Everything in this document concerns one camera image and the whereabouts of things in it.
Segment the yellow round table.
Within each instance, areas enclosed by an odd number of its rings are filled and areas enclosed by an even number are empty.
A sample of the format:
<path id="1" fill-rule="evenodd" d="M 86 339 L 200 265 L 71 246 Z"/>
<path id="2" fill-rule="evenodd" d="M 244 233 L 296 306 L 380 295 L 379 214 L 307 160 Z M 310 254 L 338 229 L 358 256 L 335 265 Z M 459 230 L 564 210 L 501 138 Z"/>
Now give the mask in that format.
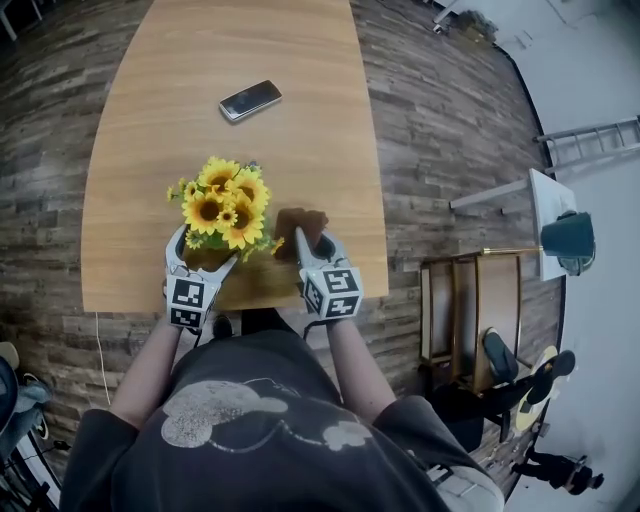
<path id="1" fill-rule="evenodd" d="M 537 370 L 543 366 L 543 364 L 551 359 L 554 356 L 558 355 L 558 351 L 555 346 L 546 347 L 542 354 L 538 357 L 535 364 L 532 366 L 530 375 L 533 376 Z M 547 396 L 540 402 L 531 405 L 528 402 L 529 393 L 527 393 L 519 402 L 518 407 L 515 413 L 515 426 L 513 430 L 516 436 L 523 435 L 528 429 L 530 429 L 540 414 L 542 413 L 545 405 L 550 399 L 550 396 L 554 394 L 555 391 L 551 390 Z"/>

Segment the person's left forearm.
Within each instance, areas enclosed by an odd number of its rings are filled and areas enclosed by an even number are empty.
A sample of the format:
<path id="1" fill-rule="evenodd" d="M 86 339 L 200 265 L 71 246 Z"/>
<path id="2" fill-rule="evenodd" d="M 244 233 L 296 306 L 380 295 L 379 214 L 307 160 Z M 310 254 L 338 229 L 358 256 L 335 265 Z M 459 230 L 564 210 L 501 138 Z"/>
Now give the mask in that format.
<path id="1" fill-rule="evenodd" d="M 121 381 L 109 411 L 140 430 L 162 402 L 181 329 L 163 316 Z"/>

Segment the green and white round device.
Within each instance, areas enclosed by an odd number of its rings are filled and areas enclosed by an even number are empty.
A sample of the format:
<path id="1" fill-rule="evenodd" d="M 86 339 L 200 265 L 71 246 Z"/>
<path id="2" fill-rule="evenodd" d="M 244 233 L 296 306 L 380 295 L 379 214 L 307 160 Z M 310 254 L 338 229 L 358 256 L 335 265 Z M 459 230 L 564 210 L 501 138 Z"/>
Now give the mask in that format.
<path id="1" fill-rule="evenodd" d="M 557 260 L 568 276 L 580 276 L 591 268 L 595 260 L 595 255 L 558 257 Z"/>

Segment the black office chair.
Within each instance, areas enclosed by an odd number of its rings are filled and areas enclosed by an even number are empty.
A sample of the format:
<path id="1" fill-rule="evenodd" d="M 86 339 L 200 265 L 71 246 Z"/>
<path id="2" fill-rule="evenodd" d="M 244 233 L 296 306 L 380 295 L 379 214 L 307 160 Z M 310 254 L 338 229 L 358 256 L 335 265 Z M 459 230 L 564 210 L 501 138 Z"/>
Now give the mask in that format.
<path id="1" fill-rule="evenodd" d="M 495 329 L 487 330 L 483 347 L 495 387 L 475 394 L 451 383 L 429 395 L 436 414 L 468 452 L 480 447 L 486 420 L 500 427 L 500 440 L 505 441 L 511 429 L 511 411 L 534 412 L 550 397 L 555 381 L 569 376 L 576 366 L 575 354 L 566 350 L 544 361 L 533 374 L 520 378 L 518 360 Z"/>

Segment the wooden table with white legs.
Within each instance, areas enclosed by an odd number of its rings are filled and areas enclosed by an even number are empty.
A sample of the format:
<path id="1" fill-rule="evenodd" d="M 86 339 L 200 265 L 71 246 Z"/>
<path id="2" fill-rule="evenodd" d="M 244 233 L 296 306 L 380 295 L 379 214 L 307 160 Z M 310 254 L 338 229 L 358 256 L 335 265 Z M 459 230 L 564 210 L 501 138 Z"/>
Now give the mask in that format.
<path id="1" fill-rule="evenodd" d="M 264 80 L 282 99 L 230 123 L 219 102 Z M 86 311 L 164 310 L 165 246 L 183 220 L 166 191 L 211 156 L 258 162 L 271 214 L 324 211 L 365 295 L 387 294 L 376 138 L 348 0 L 153 0 L 91 155 L 81 237 Z"/>

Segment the cardboard box with clutter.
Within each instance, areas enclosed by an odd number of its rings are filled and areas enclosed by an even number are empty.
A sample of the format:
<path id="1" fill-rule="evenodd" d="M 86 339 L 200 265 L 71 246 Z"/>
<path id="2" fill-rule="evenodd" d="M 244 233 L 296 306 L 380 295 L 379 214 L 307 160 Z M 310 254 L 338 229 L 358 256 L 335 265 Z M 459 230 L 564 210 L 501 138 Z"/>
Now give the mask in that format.
<path id="1" fill-rule="evenodd" d="M 464 10 L 455 18 L 455 25 L 461 33 L 474 42 L 493 44 L 497 26 L 477 10 Z"/>

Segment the sunflower bouquet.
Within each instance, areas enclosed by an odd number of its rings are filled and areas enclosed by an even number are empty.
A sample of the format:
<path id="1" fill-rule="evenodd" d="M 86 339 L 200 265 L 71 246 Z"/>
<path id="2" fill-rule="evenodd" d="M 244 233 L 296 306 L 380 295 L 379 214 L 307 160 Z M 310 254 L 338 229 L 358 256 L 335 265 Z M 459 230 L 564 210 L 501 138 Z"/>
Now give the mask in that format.
<path id="1" fill-rule="evenodd" d="M 196 177 L 182 177 L 166 192 L 180 205 L 186 234 L 180 256 L 190 269 L 214 271 L 226 257 L 247 262 L 260 253 L 284 254 L 287 238 L 269 218 L 272 191 L 256 161 L 211 156 Z"/>

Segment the brown cloth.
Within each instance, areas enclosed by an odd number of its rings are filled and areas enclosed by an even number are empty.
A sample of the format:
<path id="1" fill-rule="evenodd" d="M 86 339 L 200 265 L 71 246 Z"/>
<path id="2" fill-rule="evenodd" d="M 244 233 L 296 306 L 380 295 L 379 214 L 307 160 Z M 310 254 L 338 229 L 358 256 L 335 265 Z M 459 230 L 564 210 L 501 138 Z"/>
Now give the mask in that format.
<path id="1" fill-rule="evenodd" d="M 275 259 L 286 261 L 297 257 L 295 230 L 300 227 L 312 249 L 320 242 L 322 232 L 329 220 L 324 211 L 305 210 L 303 208 L 285 208 L 278 212 L 274 237 L 284 239 L 284 243 L 275 252 Z"/>

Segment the grey metal ladder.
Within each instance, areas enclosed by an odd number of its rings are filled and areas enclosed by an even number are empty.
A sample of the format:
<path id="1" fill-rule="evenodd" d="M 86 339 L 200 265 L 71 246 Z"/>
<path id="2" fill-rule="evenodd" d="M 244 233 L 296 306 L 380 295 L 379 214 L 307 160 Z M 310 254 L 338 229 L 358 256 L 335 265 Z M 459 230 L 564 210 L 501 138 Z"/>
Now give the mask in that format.
<path id="1" fill-rule="evenodd" d="M 574 169 L 640 151 L 640 115 L 544 134 L 534 141 L 549 151 L 545 174 Z"/>

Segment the person's right forearm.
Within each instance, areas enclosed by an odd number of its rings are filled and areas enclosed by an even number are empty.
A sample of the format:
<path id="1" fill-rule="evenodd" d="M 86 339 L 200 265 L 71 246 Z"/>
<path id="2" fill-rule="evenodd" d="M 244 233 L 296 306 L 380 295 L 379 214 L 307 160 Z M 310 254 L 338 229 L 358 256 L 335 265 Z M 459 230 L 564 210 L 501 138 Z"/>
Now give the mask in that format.
<path id="1" fill-rule="evenodd" d="M 345 406 L 372 423 L 396 396 L 351 319 L 327 325 L 329 347 Z"/>

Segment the black smartphone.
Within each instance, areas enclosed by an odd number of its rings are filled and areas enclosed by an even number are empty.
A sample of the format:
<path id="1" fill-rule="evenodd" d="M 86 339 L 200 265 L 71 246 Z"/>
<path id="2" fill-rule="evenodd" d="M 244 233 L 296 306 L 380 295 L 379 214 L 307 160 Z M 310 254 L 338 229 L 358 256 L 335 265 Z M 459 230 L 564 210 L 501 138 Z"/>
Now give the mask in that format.
<path id="1" fill-rule="evenodd" d="M 281 99 L 278 87 L 264 80 L 224 98 L 219 102 L 219 110 L 230 123 L 237 123 Z"/>

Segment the person's dark printed t-shirt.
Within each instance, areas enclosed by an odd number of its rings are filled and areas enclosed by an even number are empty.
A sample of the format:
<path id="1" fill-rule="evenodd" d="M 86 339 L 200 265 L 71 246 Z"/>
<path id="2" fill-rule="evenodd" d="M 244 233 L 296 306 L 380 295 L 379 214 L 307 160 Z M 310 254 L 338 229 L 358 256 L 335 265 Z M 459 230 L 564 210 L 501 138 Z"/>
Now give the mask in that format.
<path id="1" fill-rule="evenodd" d="M 424 398 L 369 423 L 298 335 L 269 330 L 190 351 L 140 430 L 86 412 L 60 511 L 450 512 L 438 465 L 489 476 Z"/>

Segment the grey waist pack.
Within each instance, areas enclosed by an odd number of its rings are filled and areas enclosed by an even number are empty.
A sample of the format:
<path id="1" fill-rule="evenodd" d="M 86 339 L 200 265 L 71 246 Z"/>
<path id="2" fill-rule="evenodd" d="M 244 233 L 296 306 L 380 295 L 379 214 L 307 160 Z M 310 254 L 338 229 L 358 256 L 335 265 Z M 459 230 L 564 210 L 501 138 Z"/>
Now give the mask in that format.
<path id="1" fill-rule="evenodd" d="M 475 468 L 438 465 L 426 474 L 450 512 L 504 512 L 502 491 Z"/>

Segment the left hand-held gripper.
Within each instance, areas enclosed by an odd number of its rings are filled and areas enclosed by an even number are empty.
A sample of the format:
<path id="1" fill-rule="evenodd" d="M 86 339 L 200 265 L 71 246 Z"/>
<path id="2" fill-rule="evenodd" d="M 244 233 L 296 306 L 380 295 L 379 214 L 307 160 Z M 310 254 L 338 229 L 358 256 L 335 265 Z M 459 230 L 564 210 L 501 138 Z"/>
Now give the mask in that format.
<path id="1" fill-rule="evenodd" d="M 182 224 L 165 248 L 166 315 L 175 327 L 201 331 L 238 254 L 230 254 L 216 270 L 190 270 L 183 260 L 187 232 L 188 225 Z"/>

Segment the person's dark trouser leg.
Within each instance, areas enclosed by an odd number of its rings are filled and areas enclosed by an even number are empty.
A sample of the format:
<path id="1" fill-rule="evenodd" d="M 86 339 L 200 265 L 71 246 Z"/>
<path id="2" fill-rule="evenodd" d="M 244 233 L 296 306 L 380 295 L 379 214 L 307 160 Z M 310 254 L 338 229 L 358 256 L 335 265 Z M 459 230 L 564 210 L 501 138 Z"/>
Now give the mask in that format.
<path id="1" fill-rule="evenodd" d="M 247 309 L 241 312 L 241 334 L 251 335 L 262 331 L 278 330 L 296 335 L 275 308 Z"/>

